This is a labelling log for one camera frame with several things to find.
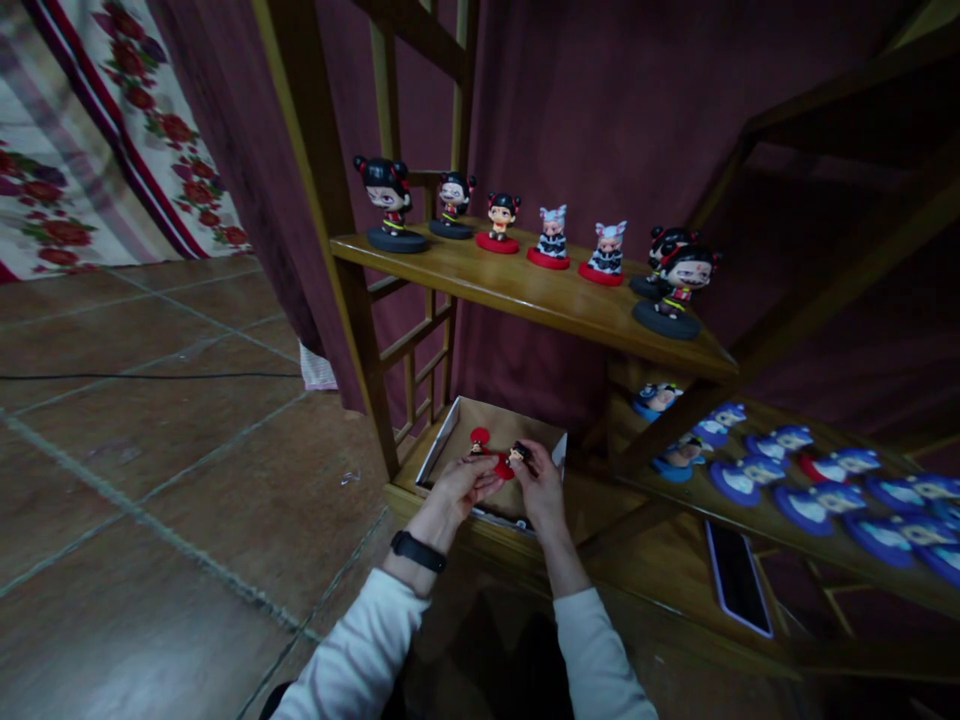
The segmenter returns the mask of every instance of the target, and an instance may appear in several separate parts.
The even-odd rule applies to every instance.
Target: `white sleeve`
[[[555,600],[553,611],[577,720],[656,720],[596,588]]]
[[[379,718],[429,600],[382,570],[287,688],[275,720]]]

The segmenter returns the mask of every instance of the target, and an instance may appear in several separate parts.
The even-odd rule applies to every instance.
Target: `open box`
[[[510,446],[519,438],[530,438],[541,443],[560,468],[560,480],[563,480],[567,459],[566,430],[495,405],[460,396],[454,401],[423,467],[420,468],[417,475],[418,487],[429,490],[451,460],[470,454],[470,433],[476,427],[485,427],[490,431],[487,450],[491,454],[509,453]],[[534,534],[523,507],[520,482],[516,479],[507,481],[501,490],[477,505],[472,514],[486,522],[512,528],[525,535]]]

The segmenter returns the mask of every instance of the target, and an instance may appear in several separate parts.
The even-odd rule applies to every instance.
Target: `watch strap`
[[[424,545],[406,530],[401,530],[390,541],[393,554],[413,560],[438,575],[447,566],[447,558],[428,545]]]

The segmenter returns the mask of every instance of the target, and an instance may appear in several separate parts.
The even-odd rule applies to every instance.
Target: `phone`
[[[754,632],[772,638],[773,627],[749,542],[740,533],[714,525],[709,520],[704,525],[720,607]]]

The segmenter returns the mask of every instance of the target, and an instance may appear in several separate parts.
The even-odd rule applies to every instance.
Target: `floral curtain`
[[[250,251],[145,0],[0,8],[0,282]]]

